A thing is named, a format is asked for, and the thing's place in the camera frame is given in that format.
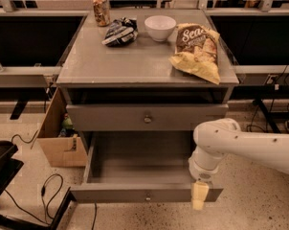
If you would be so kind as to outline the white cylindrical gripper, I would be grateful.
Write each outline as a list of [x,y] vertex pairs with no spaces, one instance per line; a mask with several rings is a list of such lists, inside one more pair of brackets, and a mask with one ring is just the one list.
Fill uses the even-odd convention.
[[213,177],[218,172],[219,164],[224,158],[224,153],[206,151],[200,147],[197,147],[191,154],[189,158],[189,173],[196,180],[191,185],[191,204],[194,210],[203,209],[210,189],[207,183],[212,182]]

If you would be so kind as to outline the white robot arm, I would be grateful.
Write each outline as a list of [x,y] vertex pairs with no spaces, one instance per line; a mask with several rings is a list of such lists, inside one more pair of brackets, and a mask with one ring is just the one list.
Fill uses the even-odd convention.
[[204,122],[193,132],[195,150],[189,158],[191,205],[202,210],[212,177],[227,154],[235,154],[289,174],[289,134],[244,132],[231,118]]

